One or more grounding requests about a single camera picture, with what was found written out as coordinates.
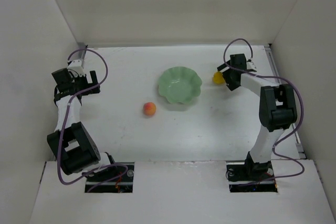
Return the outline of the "orange fake peach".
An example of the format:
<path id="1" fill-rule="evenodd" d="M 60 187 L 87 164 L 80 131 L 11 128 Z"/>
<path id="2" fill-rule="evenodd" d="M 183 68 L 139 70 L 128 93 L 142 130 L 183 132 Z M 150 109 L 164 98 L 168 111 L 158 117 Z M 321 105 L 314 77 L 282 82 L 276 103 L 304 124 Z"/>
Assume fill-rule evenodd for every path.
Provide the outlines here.
<path id="1" fill-rule="evenodd" d="M 143 105 L 143 113 L 146 116 L 153 116 L 156 113 L 156 105 L 153 102 L 147 102 Z"/>

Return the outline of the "yellow fake pear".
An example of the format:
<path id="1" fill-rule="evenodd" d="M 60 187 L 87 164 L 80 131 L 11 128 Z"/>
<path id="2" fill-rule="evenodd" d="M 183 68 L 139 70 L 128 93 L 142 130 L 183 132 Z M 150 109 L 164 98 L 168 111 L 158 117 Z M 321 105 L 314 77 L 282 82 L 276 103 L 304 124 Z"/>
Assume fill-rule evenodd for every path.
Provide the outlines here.
<path id="1" fill-rule="evenodd" d="M 212 81 L 215 84 L 217 84 L 217 85 L 221 85 L 221 84 L 225 84 L 226 83 L 226 81 L 225 81 L 225 79 L 223 77 L 223 73 L 220 72 L 220 71 L 214 73 Z"/>

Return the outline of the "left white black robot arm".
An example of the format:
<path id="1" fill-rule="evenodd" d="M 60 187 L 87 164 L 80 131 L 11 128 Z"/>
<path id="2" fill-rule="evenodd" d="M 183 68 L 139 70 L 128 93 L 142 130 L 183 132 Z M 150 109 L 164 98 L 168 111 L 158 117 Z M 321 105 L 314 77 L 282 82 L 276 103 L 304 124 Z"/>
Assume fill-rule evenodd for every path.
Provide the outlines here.
<path id="1" fill-rule="evenodd" d="M 53 133 L 47 135 L 47 143 L 57 161 L 57 173 L 62 183 L 62 174 L 82 172 L 83 177 L 109 169 L 114 160 L 108 153 L 102 159 L 97 145 L 80 120 L 82 97 L 100 93 L 101 83 L 96 72 L 90 71 L 91 82 L 83 68 L 67 67 L 52 73 L 56 82 L 54 104 L 58 109 L 58 122 Z"/>

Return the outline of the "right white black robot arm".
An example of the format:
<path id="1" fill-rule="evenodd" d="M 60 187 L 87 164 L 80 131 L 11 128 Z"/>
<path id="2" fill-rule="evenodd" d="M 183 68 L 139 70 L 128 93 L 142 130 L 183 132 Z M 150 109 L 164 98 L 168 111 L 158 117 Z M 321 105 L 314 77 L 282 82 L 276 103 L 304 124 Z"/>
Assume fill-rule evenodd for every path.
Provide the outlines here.
<path id="1" fill-rule="evenodd" d="M 297 120 L 293 87 L 258 76 L 255 70 L 247 68 L 243 54 L 231 55 L 226 63 L 217 67 L 214 76 L 221 78 L 230 91 L 243 87 L 259 97 L 259 134 L 243 164 L 227 165 L 228 180 L 247 182 L 267 179 L 272 169 L 271 156 L 275 143 Z"/>

